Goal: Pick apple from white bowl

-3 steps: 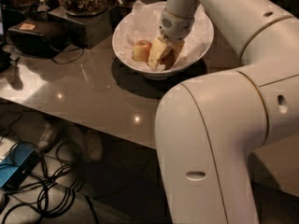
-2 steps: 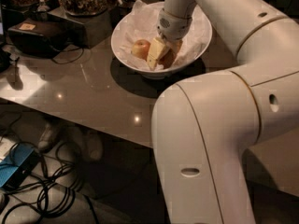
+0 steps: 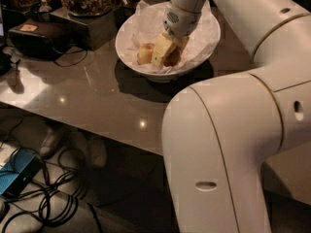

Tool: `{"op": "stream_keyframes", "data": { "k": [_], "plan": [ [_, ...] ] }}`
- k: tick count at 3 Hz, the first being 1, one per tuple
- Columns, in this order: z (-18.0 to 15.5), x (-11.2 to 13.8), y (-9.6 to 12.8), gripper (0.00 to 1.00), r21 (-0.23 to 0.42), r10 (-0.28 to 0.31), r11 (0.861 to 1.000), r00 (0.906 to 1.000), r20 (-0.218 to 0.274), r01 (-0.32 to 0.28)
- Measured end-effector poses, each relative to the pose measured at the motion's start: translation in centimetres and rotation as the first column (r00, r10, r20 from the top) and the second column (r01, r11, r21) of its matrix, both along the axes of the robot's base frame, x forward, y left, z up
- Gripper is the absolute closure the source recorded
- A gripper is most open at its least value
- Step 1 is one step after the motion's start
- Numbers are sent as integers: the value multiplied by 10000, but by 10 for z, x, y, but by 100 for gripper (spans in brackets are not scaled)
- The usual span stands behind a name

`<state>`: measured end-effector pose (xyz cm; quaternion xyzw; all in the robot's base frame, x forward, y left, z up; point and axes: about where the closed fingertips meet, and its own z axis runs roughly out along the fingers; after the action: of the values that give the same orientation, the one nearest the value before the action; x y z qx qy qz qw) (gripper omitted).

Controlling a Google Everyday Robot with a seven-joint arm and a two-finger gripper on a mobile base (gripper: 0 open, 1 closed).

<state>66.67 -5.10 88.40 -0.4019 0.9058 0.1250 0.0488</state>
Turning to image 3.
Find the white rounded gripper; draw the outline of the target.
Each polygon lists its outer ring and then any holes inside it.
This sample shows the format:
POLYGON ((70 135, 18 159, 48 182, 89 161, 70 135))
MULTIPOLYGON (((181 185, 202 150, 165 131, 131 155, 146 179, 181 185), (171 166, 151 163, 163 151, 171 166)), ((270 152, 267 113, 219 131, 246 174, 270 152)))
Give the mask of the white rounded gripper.
POLYGON ((189 42, 189 35, 196 28, 203 8, 202 2, 177 5, 174 2, 168 2, 164 11, 163 26, 168 33, 160 33, 155 41, 155 47, 152 55, 152 64, 156 67, 163 65, 166 57, 178 46, 179 51, 183 52, 189 42), (174 43, 172 35, 178 40, 174 43))

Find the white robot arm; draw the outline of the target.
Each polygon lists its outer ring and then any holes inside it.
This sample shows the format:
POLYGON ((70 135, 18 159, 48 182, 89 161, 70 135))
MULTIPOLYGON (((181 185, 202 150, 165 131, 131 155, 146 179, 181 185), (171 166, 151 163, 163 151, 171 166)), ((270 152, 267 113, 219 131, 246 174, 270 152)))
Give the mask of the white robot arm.
MULTIPOLYGON (((253 70, 195 83, 168 104, 162 152, 181 233, 271 233, 260 167, 310 140, 311 15, 292 0, 213 0, 253 70)), ((174 35, 204 0, 171 0, 174 35)))

